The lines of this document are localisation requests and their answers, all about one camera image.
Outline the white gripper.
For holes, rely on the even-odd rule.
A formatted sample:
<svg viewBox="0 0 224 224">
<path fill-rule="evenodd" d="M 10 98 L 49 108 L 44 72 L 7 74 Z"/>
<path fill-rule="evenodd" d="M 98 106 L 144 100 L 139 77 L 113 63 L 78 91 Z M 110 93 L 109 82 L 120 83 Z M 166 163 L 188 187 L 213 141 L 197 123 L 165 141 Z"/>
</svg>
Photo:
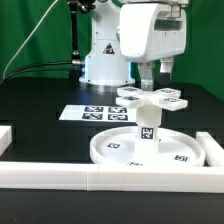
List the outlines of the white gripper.
<svg viewBox="0 0 224 224">
<path fill-rule="evenodd" d="M 139 62 L 141 88 L 152 91 L 154 63 L 160 60 L 159 83 L 169 84 L 175 55 L 186 47 L 186 13 L 163 3 L 129 3 L 120 11 L 120 50 L 124 59 Z"/>
</svg>

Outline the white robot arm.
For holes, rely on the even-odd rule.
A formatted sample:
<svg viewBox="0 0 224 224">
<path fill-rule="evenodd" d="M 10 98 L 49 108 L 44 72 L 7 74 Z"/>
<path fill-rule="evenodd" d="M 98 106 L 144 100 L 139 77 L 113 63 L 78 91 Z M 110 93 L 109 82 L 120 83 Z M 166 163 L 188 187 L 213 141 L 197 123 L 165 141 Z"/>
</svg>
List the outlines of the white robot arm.
<svg viewBox="0 0 224 224">
<path fill-rule="evenodd" d="M 185 51 L 188 5 L 189 0 L 97 0 L 80 83 L 100 92 L 135 84 L 152 90 L 159 61 L 159 83 L 168 84 L 174 57 Z"/>
</svg>

